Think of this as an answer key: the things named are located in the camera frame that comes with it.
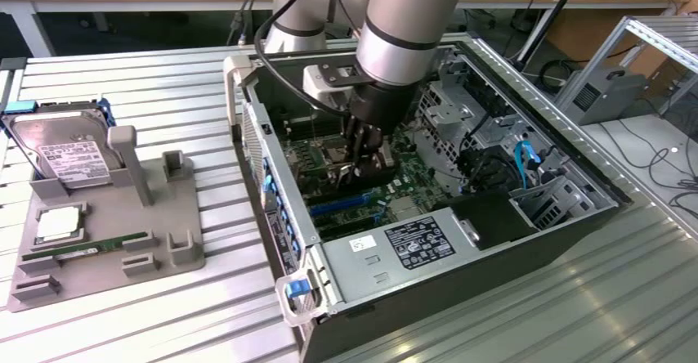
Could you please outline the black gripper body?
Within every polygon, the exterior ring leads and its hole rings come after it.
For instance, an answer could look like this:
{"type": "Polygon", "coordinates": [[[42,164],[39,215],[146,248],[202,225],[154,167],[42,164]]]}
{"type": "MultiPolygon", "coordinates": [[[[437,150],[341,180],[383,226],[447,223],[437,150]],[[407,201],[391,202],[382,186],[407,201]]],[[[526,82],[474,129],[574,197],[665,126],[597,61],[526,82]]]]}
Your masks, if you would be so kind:
{"type": "Polygon", "coordinates": [[[385,135],[391,135],[407,115],[417,92],[418,83],[405,86],[381,82],[357,85],[349,99],[350,115],[377,127],[385,135]]]}

